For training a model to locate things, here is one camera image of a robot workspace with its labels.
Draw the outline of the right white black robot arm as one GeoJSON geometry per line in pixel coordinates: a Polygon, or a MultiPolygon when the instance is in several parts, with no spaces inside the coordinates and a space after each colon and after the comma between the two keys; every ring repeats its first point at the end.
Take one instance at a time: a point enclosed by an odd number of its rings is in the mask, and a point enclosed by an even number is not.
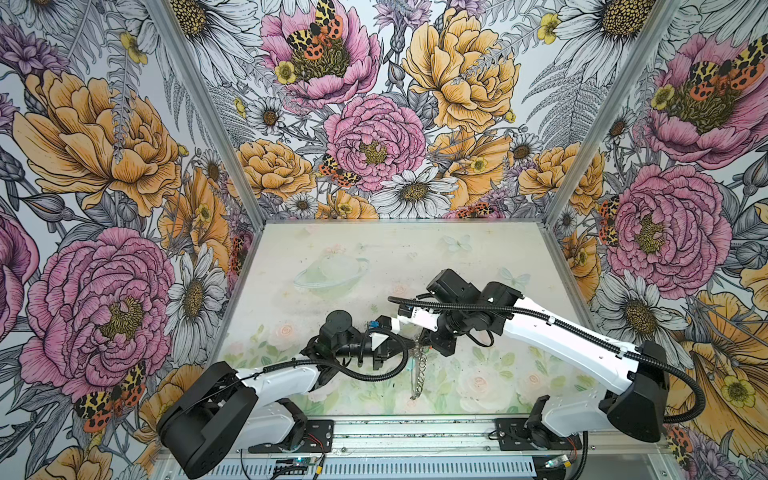
{"type": "Polygon", "coordinates": [[[388,300],[397,305],[399,320],[421,327],[422,340],[445,357],[454,354],[459,337],[486,332],[524,342],[595,379],[596,387],[570,397],[536,400],[514,434],[540,449],[554,438],[586,432],[616,431],[656,443],[665,426],[691,421],[705,410],[701,386],[668,364],[658,343],[635,345],[601,335],[500,282],[478,289],[445,269],[425,294],[388,300]]]}

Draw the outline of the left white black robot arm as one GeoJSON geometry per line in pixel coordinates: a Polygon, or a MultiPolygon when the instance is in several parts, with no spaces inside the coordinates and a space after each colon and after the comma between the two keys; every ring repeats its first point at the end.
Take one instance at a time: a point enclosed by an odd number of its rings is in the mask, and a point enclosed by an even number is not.
{"type": "Polygon", "coordinates": [[[381,316],[359,330],[348,312],[335,310],[289,360],[240,370],[219,361],[205,369],[158,421],[160,443],[190,479],[211,472],[231,450],[327,454],[332,422],[309,420],[292,397],[338,374],[367,383],[390,380],[406,368],[414,347],[393,318],[381,316]]]}

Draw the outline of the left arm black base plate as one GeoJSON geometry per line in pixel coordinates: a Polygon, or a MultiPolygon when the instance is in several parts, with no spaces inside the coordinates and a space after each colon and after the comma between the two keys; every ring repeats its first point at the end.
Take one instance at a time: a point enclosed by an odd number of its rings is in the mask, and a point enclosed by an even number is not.
{"type": "Polygon", "coordinates": [[[250,454],[329,453],[333,445],[335,422],[310,419],[294,425],[279,441],[261,441],[247,449],[250,454]]]}

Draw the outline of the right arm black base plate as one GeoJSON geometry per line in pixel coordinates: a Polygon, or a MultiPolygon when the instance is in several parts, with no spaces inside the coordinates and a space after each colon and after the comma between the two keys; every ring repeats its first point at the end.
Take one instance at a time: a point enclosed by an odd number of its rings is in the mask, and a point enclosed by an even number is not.
{"type": "Polygon", "coordinates": [[[579,435],[558,437],[543,426],[530,427],[523,417],[501,417],[494,420],[489,434],[501,451],[580,451],[579,435]]]}

